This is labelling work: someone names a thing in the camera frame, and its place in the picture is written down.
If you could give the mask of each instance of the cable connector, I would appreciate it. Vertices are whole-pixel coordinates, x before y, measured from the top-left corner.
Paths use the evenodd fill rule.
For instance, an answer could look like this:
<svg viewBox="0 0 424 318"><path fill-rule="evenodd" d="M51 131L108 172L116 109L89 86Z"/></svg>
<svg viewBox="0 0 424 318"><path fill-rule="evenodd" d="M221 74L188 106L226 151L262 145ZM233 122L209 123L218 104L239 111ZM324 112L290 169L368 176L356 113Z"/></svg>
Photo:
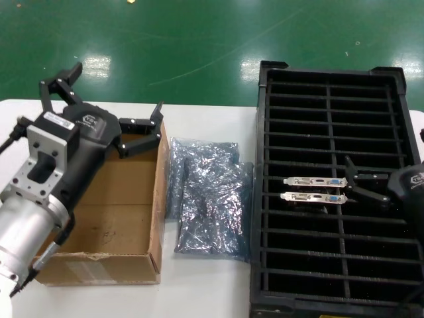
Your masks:
<svg viewBox="0 0 424 318"><path fill-rule="evenodd" d="M31 282L31 281L33 281L35 278L36 278L36 276L38 275L38 273L39 273L40 271L38 271L38 270L35 270L34 268L31 268L30 270L29 270L29 273L28 273L28 277L26 278L26 280L23 282L23 284L22 284L22 286L16 286L15 288L14 288L14 290L11 292L11 294L9 295L10 296L10 298L12 298L14 295L16 295L17 293L20 293L23 289L24 289L24 287L26 286L26 285L28 285L28 283L29 282Z"/></svg>
<svg viewBox="0 0 424 318"><path fill-rule="evenodd" d="M27 136L27 128L32 124L32 121L26 117L19 117L18 123L13 127L13 131L10 133L10 138L14 141L18 141L21 137Z"/></svg>

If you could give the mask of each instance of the silver cylinder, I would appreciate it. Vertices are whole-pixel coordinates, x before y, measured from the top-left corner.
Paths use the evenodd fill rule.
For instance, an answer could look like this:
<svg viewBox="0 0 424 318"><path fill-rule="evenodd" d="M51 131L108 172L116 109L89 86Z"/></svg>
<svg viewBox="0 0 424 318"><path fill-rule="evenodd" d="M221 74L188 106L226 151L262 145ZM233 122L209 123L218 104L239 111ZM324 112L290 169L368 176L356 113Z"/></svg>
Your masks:
<svg viewBox="0 0 424 318"><path fill-rule="evenodd" d="M28 267L54 228L51 214L17 195L0 207L0 262L18 276L28 276Z"/></svg>

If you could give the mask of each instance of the cardboard flap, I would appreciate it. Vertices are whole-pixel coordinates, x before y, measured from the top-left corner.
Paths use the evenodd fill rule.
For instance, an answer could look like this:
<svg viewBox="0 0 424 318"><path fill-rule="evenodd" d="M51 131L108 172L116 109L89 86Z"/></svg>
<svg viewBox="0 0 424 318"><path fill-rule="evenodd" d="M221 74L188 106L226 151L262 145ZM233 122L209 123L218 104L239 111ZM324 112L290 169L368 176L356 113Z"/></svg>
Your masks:
<svg viewBox="0 0 424 318"><path fill-rule="evenodd" d="M151 237L148 251L156 272L159 274L162 267L162 243L165 232L165 208L166 208L166 176L168 175L169 145L164 125L161 127L162 139L158 149L158 161L156 165L155 184L153 190L153 209Z"/></svg>
<svg viewBox="0 0 424 318"><path fill-rule="evenodd" d="M57 254L37 280L53 286L155 284L159 277L148 255L118 256L93 260L88 254Z"/></svg>
<svg viewBox="0 0 424 318"><path fill-rule="evenodd" d="M79 252L79 253L56 253L55 256L57 256L57 257L80 257L80 258L87 258L89 260L98 261L98 260L102 260L104 258L111 257L112 254Z"/></svg>

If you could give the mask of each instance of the green epoxy floor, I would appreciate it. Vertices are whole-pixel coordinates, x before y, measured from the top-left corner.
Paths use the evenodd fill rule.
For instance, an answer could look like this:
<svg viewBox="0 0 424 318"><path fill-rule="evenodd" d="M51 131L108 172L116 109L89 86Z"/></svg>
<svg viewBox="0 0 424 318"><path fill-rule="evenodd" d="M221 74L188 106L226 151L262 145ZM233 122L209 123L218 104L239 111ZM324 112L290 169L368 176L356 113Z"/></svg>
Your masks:
<svg viewBox="0 0 424 318"><path fill-rule="evenodd" d="M3 0L0 99L81 61L84 100L256 106L260 61L280 60L401 66L424 110L423 17L422 0Z"/></svg>

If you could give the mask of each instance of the black plastic crate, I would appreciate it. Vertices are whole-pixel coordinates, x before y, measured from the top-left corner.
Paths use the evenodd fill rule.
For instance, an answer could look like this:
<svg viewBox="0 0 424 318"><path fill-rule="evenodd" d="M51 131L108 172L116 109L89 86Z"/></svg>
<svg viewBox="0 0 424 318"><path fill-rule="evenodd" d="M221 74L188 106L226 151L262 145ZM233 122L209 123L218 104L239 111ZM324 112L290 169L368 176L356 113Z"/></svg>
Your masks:
<svg viewBox="0 0 424 318"><path fill-rule="evenodd" d="M360 173L420 163L402 69L262 62L259 86L251 316L390 317L424 273L401 209L345 203L324 213L324 205L293 205L280 193L296 191L283 183L290 176L343 178L347 154ZM385 194L386 184L373 190ZM419 304L408 308L422 317Z"/></svg>

